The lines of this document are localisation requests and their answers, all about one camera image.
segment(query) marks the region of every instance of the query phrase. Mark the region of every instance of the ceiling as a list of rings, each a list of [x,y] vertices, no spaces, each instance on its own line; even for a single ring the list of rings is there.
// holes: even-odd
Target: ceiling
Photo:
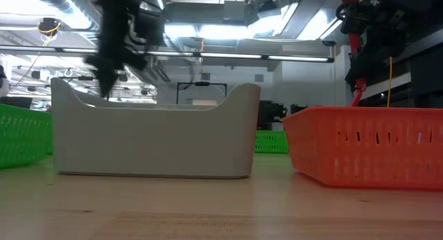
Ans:
[[[8,6],[8,2],[14,1],[13,6]],[[95,0],[73,0],[74,5],[83,12],[91,10],[100,10],[93,5]],[[172,19],[180,19],[180,16],[196,17],[192,15],[192,12],[196,10],[199,13],[199,17],[205,20],[211,20],[210,11],[205,12],[202,8],[214,9],[223,11],[223,3],[231,0],[164,0],[168,8],[172,4],[183,4],[181,7],[186,8],[182,10],[179,15]],[[248,7],[252,7],[253,10],[257,10],[260,7],[261,0],[238,0],[248,1]],[[205,39],[204,51],[210,53],[249,53],[249,54],[267,54],[267,55],[305,55],[311,57],[329,57],[330,49],[323,46],[320,40],[314,41],[300,41],[297,38],[302,34],[304,28],[306,28],[309,22],[320,12],[323,19],[326,18],[327,23],[334,19],[335,7],[340,4],[339,0],[278,0],[279,6],[286,6],[296,2],[295,12],[288,17],[287,25],[283,28],[281,35],[259,35],[254,36],[254,39]],[[47,4],[38,0],[0,0],[0,43],[16,46],[42,46],[45,37],[35,30],[36,25],[41,21],[42,17],[51,16],[57,14],[58,11],[55,7],[48,6]],[[195,24],[197,28],[201,27],[201,24]],[[326,25],[319,30],[326,30]],[[88,30],[76,30],[70,28],[68,25],[63,25],[57,34],[56,40],[49,43],[49,46],[53,47],[74,47],[74,48],[95,48],[94,40],[90,38],[90,34],[95,34],[95,31]],[[339,28],[332,32],[327,40],[337,41],[339,44],[346,44],[347,38],[340,34]],[[180,37],[178,39],[183,45],[190,50],[200,50],[201,39],[194,37]],[[26,73],[25,66],[30,66],[35,56],[18,55],[14,58],[14,62],[20,62],[23,69],[17,69],[17,64],[14,64],[14,70],[12,72],[12,83],[18,82]],[[183,65],[183,60],[174,57],[163,57],[162,62],[164,66],[168,65]],[[222,59],[222,58],[207,58],[203,60],[204,65],[211,66],[261,66],[267,67],[269,71],[272,71],[278,62],[262,61],[262,60],[237,60],[237,59]],[[61,57],[42,57],[36,62],[34,68],[37,69],[50,69],[53,73],[64,73],[65,70],[71,68],[74,70],[74,75],[91,75],[88,73],[88,66],[85,66],[80,58],[61,58]],[[136,84],[132,85],[134,90],[132,95],[139,95],[141,91],[141,81],[137,78],[139,75],[147,75],[146,73],[128,73],[128,83]],[[35,80],[31,77],[25,77],[21,84],[48,84],[44,80]],[[84,81],[72,81],[72,84],[90,85]],[[37,89],[40,93],[48,94],[49,89],[44,87]],[[19,87],[15,92],[31,93],[26,86]]]

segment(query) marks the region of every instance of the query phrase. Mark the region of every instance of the basket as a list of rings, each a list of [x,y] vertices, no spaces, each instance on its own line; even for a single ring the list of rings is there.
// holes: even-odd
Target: basket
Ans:
[[[314,107],[283,119],[292,165],[331,186],[443,189],[443,110]]]
[[[255,152],[258,154],[287,154],[288,144],[284,132],[257,130]]]
[[[49,113],[0,104],[0,169],[44,159],[51,135]]]

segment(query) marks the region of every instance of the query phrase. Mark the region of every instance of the table surface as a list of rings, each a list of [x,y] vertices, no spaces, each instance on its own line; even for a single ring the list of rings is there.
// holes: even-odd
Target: table surface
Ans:
[[[443,192],[327,188],[288,156],[242,180],[0,171],[2,240],[441,239]]]

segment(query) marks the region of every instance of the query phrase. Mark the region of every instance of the green plastic basket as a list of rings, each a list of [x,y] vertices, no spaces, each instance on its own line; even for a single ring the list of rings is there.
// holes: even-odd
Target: green plastic basket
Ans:
[[[0,169],[35,163],[52,149],[51,114],[0,104]]]
[[[288,143],[283,131],[257,130],[255,152],[262,154],[287,154]]]

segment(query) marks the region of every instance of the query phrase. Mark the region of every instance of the orange plastic basket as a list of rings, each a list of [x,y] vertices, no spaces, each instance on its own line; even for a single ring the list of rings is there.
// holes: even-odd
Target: orange plastic basket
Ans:
[[[313,107],[283,124],[293,167],[326,185],[443,190],[443,109]]]

